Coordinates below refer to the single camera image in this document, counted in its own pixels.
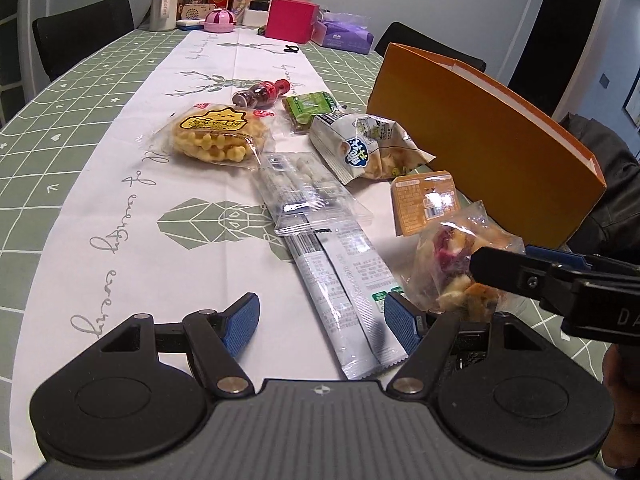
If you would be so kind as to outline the person's right hand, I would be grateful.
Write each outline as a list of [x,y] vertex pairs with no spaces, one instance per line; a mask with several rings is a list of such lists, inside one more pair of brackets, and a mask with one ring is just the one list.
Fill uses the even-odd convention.
[[609,467],[632,468],[639,463],[639,348],[612,344],[605,353],[602,372],[615,408],[602,456]]

